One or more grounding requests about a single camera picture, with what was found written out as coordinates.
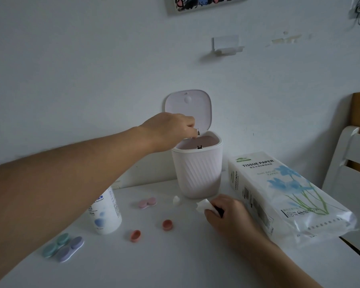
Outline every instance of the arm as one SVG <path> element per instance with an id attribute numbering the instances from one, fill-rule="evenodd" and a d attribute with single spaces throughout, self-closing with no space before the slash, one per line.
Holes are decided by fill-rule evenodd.
<path id="1" fill-rule="evenodd" d="M 196 137 L 193 117 L 160 113 L 119 134 L 0 165 L 0 279 L 79 217 L 144 156 Z"/>
<path id="2" fill-rule="evenodd" d="M 272 243 L 253 221 L 244 205 L 227 195 L 211 203 L 223 208 L 223 218 L 205 211 L 208 222 L 248 260 L 268 287 L 322 288 Z"/>

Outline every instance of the white table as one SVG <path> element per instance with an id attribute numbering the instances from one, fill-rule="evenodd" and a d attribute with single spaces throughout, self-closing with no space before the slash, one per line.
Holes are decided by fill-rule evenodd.
<path id="1" fill-rule="evenodd" d="M 221 192 L 235 195 L 223 172 Z M 83 214 L 66 229 L 82 236 L 84 246 L 65 263 L 35 251 L 0 281 L 8 287 L 262 287 L 251 267 L 196 211 L 198 200 L 181 196 L 177 180 L 115 190 L 123 222 L 110 235 L 97 235 Z M 173 196 L 182 205 L 172 204 Z M 143 198 L 157 198 L 157 205 L 139 210 Z M 174 229 L 164 232 L 161 223 L 171 219 Z M 129 241 L 139 229 L 138 243 Z M 360 288 L 360 256 L 342 240 L 285 251 L 324 288 Z"/>

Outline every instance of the hand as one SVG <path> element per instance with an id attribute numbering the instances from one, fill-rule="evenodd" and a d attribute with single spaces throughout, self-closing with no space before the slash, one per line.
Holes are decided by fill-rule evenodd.
<path id="1" fill-rule="evenodd" d="M 206 219 L 234 248 L 246 255 L 255 245 L 270 242 L 239 200 L 220 194 L 211 204 L 222 208 L 224 215 L 220 218 L 206 210 Z"/>
<path id="2" fill-rule="evenodd" d="M 159 113 L 139 127 L 144 129 L 152 142 L 152 152 L 164 152 L 174 148 L 186 138 L 197 137 L 195 119 L 183 114 Z"/>

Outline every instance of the chair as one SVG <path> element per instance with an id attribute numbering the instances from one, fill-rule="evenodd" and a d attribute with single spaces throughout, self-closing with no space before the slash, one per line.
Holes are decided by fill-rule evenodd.
<path id="1" fill-rule="evenodd" d="M 356 215 L 359 231 L 343 238 L 360 250 L 360 172 L 347 167 L 348 160 L 360 164 L 359 130 L 348 126 L 342 131 L 322 189 Z"/>

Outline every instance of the cable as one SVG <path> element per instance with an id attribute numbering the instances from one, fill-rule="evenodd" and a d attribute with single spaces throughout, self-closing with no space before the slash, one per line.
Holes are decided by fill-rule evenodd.
<path id="1" fill-rule="evenodd" d="M 357 14 L 357 23 L 360 25 L 360 13 L 359 14 Z"/>

